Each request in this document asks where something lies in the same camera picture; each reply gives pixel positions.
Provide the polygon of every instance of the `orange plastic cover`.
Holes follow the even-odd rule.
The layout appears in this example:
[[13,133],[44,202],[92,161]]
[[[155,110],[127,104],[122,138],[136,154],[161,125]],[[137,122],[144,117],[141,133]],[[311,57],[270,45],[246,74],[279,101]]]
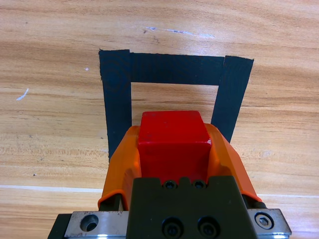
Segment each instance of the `orange plastic cover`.
[[[206,181],[210,176],[232,175],[235,177],[242,194],[261,202],[262,200],[257,197],[238,153],[215,126],[207,123],[205,126],[212,142]],[[139,126],[132,126],[114,152],[98,207],[104,200],[115,194],[121,194],[124,210],[129,210],[133,180],[142,176],[138,152],[139,132]]]

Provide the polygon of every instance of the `red block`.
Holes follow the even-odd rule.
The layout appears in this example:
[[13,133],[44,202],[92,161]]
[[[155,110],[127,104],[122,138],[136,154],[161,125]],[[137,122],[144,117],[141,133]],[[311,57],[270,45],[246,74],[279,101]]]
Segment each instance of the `red block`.
[[142,177],[206,181],[211,140],[197,111],[144,112],[138,150]]

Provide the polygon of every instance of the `black screw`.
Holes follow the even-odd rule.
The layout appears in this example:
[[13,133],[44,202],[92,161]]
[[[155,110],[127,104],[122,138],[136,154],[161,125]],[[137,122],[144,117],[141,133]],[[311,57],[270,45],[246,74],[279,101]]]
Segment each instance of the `black screw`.
[[183,234],[183,225],[177,218],[168,218],[163,222],[162,231],[167,239],[178,239]]
[[214,239],[220,233],[220,227],[212,217],[201,218],[198,222],[198,230],[207,239]]
[[166,181],[166,182],[164,183],[164,186],[165,186],[167,189],[174,189],[174,188],[177,187],[177,184],[176,184],[174,181],[169,180],[169,181]]
[[203,223],[200,226],[200,232],[207,238],[215,238],[216,236],[216,229],[211,223]]
[[198,189],[206,188],[206,183],[202,180],[196,180],[193,182],[193,186]]

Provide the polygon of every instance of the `black metal block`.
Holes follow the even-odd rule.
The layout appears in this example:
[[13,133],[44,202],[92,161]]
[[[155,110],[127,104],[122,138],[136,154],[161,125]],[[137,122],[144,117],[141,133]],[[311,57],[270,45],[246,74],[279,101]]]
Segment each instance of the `black metal block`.
[[137,178],[127,239],[257,239],[232,176],[210,177],[208,185],[181,178],[162,186]]

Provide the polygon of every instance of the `black electrical tape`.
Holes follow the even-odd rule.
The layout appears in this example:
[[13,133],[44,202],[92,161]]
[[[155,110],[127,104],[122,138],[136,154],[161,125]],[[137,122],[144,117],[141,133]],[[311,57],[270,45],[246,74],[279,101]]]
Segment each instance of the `black electrical tape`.
[[131,82],[219,86],[211,123],[230,141],[253,60],[100,50],[109,158],[132,126]]

